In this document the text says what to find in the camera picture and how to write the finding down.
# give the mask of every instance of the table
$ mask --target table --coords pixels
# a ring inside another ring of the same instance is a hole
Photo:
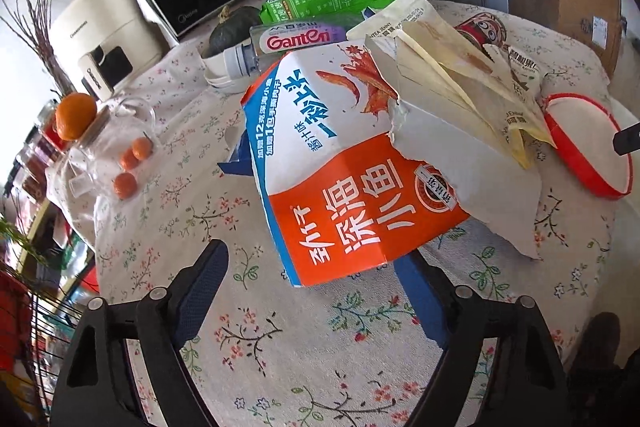
[[[434,2],[452,24],[483,11]],[[547,67],[543,94],[573,91],[609,104],[607,76],[583,44],[531,22],[497,15],[508,41]],[[168,285],[208,240],[227,244],[230,265],[199,335],[182,357],[222,426],[402,425],[430,379],[440,350],[428,341],[390,266],[311,288],[287,281],[255,182],[225,176],[225,130],[241,124],[240,95],[204,83],[196,48],[183,43],[130,93],[150,100],[164,144],[162,168],[134,200],[74,201],[64,170],[49,197],[91,243],[98,281],[110,303]],[[590,316],[609,254],[615,203],[591,196],[546,144],[528,146],[543,179],[535,239],[542,261],[519,254],[475,219],[421,248],[454,283],[486,298],[533,296],[566,361]],[[146,414],[162,415],[135,343],[132,365]],[[487,340],[460,419],[468,425],[488,381],[495,344]]]

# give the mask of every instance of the red lid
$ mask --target red lid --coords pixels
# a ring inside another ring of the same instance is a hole
[[[598,102],[575,93],[545,99],[545,121],[565,165],[593,194],[617,200],[631,192],[631,156],[613,150],[620,126]]]

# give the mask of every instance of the wire basket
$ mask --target wire basket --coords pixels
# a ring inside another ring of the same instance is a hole
[[[49,425],[53,393],[82,315],[67,295],[0,264],[0,380],[38,427]]]

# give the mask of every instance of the blue stripe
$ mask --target blue stripe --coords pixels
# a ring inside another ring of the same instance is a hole
[[[276,75],[278,73],[279,64],[271,70],[267,76],[262,79],[262,83],[260,87],[255,90],[255,92],[251,95],[249,100],[243,106],[244,114],[246,115],[246,129],[249,135],[249,143],[251,144],[252,156],[254,157],[255,175],[258,178],[258,185],[260,185],[260,193],[262,194],[262,204],[264,206],[264,211],[267,216],[267,223],[269,223],[269,229],[271,230],[271,237],[273,237],[273,242],[276,246],[276,250],[280,254],[280,259],[282,260],[282,264],[284,264],[284,269],[289,277],[289,281],[293,286],[301,286],[300,277],[298,277],[298,272],[296,272],[296,268],[293,265],[293,261],[291,260],[291,256],[289,255],[289,251],[287,251],[287,247],[284,243],[284,239],[282,237],[282,232],[280,231],[280,227],[278,226],[278,222],[276,221],[275,216],[273,215],[273,209],[271,208],[271,203],[269,201],[269,195],[267,194],[267,189],[264,184],[265,180],[265,161],[266,154],[264,154],[263,158],[258,158],[257,150],[258,150],[258,140],[255,137],[256,134],[256,126],[258,125],[258,118],[260,116],[260,100],[265,91],[265,81],[270,78],[271,79],[271,87],[273,87],[273,83],[276,80]]]

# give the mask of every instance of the green plant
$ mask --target green plant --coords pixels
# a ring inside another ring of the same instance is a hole
[[[9,223],[2,216],[0,216],[0,237],[15,243],[20,248],[24,248],[29,255],[33,255],[40,263],[47,264],[46,259],[38,253],[29,238],[18,227],[13,223]]]

